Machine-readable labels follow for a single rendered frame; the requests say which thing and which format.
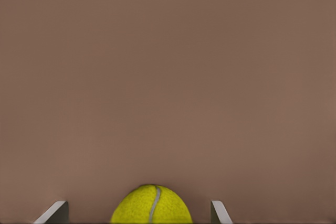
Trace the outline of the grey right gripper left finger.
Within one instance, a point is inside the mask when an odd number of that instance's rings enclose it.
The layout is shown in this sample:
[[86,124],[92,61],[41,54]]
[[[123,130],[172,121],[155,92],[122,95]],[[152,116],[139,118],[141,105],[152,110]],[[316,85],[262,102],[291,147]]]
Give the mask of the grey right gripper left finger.
[[65,200],[55,202],[34,223],[69,223],[69,204]]

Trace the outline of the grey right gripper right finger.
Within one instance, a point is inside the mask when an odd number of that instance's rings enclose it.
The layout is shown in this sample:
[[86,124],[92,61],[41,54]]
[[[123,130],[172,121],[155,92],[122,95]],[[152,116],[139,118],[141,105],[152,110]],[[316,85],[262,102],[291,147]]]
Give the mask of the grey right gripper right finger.
[[211,223],[233,223],[224,204],[219,200],[211,201]]

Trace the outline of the yellow tennis ball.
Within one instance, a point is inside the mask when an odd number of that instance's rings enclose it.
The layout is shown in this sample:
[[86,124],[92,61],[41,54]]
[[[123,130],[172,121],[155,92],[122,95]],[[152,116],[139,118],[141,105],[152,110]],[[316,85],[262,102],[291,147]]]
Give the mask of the yellow tennis ball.
[[119,203],[112,224],[193,224],[184,201],[161,185],[141,185]]

